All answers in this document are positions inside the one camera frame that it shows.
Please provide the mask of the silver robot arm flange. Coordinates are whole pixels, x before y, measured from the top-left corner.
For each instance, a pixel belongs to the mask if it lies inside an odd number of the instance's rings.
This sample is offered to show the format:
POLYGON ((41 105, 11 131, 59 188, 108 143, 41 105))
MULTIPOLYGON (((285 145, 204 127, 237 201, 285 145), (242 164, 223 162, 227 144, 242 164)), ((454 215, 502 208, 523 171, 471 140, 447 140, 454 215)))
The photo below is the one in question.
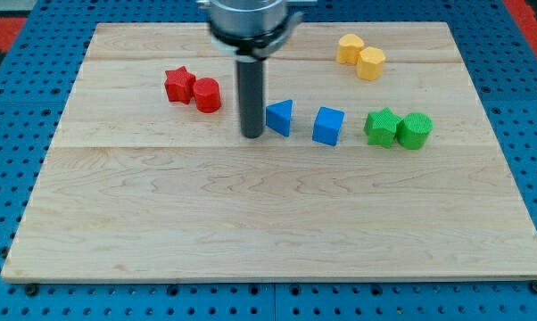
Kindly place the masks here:
POLYGON ((304 21, 285 0, 198 0, 212 44, 237 62, 262 62, 280 50, 304 21))

